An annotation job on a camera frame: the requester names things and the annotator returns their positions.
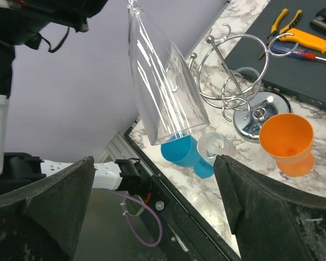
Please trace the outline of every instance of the gray wall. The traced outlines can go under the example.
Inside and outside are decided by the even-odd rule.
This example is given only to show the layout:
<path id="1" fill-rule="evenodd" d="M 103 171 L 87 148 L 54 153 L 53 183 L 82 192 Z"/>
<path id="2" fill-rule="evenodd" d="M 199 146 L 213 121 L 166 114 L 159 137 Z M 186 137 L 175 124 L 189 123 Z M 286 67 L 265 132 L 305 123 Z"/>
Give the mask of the gray wall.
<path id="1" fill-rule="evenodd" d="M 89 20 L 90 31 L 69 35 L 55 54 L 17 47 L 5 150 L 45 159 L 99 157 L 117 131 L 136 119 L 127 62 L 127 0 L 109 0 Z M 218 18 L 225 0 L 139 0 L 188 55 Z M 50 24 L 54 45 L 66 28 Z"/>

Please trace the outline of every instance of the gray floor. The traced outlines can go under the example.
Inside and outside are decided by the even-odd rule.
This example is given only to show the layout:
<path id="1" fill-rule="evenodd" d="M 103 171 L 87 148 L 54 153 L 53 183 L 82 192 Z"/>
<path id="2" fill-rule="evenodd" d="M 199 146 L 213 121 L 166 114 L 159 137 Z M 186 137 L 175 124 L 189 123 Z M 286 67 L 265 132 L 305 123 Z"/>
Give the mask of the gray floor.
<path id="1" fill-rule="evenodd" d="M 75 261 L 154 260 L 165 261 L 158 247 L 143 246 L 133 235 L 120 203 L 123 199 L 107 191 L 93 189 L 76 250 Z M 153 238 L 139 217 L 133 225 L 145 241 Z"/>

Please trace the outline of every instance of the marble table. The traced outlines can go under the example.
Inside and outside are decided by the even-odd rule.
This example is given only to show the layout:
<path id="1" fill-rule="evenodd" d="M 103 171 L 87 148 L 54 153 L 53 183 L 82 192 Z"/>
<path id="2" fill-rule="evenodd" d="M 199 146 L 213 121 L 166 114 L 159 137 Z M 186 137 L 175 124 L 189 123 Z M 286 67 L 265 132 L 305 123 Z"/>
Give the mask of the marble table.
<path id="1" fill-rule="evenodd" d="M 223 23 L 227 23 L 232 27 L 232 34 L 244 33 L 268 2 L 269 0 L 232 0 L 212 26 L 212 35 L 215 38 L 224 36 L 227 29 L 222 26 Z M 193 51 L 198 54 L 196 63 L 192 68 L 194 75 L 196 75 L 202 57 L 211 48 L 205 42 L 205 38 L 206 36 L 203 37 Z M 224 56 L 231 51 L 236 43 L 237 40 L 230 40 L 222 45 Z M 201 88 L 203 92 L 207 94 L 218 92 L 226 77 L 226 73 L 221 69 L 220 62 L 214 53 L 205 63 L 205 69 L 202 72 Z M 195 137 L 198 138 L 209 131 L 222 133 L 234 142 L 238 151 L 238 155 L 235 157 L 236 160 L 259 173 L 292 187 L 326 197 L 326 112 L 292 99 L 289 99 L 289 101 L 293 111 L 308 119 L 315 130 L 313 155 L 316 162 L 314 169 L 306 176 L 293 178 L 283 175 L 276 167 L 275 161 L 264 152 L 259 144 L 244 141 L 236 133 L 233 123 L 226 121 L 222 117 L 221 110 L 207 104 L 205 107 L 211 124 L 200 133 L 196 133 Z M 150 145 L 142 122 L 135 126 L 130 137 L 200 212 L 215 231 L 239 254 L 235 236 L 230 233 L 215 178 L 201 179 L 194 174 L 192 169 L 183 169 L 165 161 L 160 153 L 160 146 Z"/>

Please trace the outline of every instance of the metal ball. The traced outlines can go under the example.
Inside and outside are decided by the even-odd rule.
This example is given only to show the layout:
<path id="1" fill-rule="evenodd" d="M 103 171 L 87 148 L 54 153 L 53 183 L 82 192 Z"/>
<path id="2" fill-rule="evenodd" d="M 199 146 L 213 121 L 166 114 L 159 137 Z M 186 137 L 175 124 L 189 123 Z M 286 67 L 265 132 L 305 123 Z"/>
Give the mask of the metal ball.
<path id="1" fill-rule="evenodd" d="M 214 41 L 214 37 L 212 36 L 212 35 L 209 35 L 207 38 L 206 38 L 206 42 L 208 43 L 208 44 L 211 44 L 213 41 Z"/>

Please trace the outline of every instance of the round metal base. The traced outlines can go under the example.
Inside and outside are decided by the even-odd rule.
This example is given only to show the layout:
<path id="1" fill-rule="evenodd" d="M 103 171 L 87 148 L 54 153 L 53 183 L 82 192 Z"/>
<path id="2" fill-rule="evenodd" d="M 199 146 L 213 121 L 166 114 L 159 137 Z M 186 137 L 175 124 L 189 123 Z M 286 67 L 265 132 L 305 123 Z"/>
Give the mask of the round metal base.
<path id="1" fill-rule="evenodd" d="M 262 107 L 255 109 L 263 101 L 267 101 Z M 281 94 L 272 91 L 260 91 L 251 101 L 252 110 L 248 115 L 247 111 L 236 110 L 233 114 L 234 127 L 238 133 L 247 141 L 259 142 L 259 135 L 262 125 L 272 116 L 281 113 L 291 113 L 292 109 L 288 100 Z"/>

